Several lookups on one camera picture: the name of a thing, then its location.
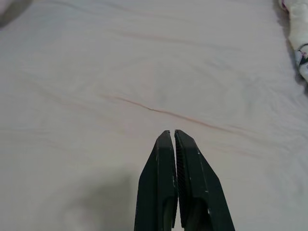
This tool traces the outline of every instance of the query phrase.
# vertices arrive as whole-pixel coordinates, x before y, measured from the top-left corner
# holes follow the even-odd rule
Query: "white cloth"
[[[178,128],[237,231],[306,231],[308,99],[272,4],[34,2],[0,32],[0,229],[133,230],[141,170]]]

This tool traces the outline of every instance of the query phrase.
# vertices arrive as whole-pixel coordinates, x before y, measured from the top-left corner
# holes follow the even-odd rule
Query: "white bedsheet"
[[[35,1],[0,32],[0,230],[133,230],[141,170],[178,128],[237,231],[306,231],[287,34],[272,0]]]

